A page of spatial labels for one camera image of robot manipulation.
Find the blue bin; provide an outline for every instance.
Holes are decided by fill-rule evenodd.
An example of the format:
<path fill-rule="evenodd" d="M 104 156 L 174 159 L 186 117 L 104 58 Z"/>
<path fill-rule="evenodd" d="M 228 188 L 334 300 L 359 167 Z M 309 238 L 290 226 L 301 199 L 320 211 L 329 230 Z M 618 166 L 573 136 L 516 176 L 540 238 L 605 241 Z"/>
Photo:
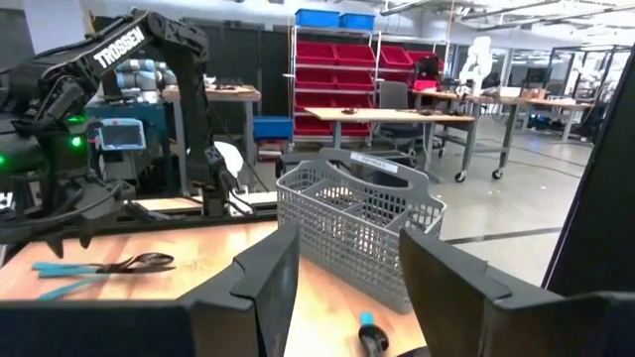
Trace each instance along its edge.
<path fill-rule="evenodd" d="M 372 31 L 375 29 L 375 15 L 342 14 L 339 16 L 339 27 Z"/>
<path fill-rule="evenodd" d="M 294 133 L 294 122 L 289 117 L 258 116 L 254 118 L 254 139 L 290 139 Z"/>
<path fill-rule="evenodd" d="M 336 11 L 300 9 L 296 12 L 296 25 L 339 27 L 339 13 Z"/>

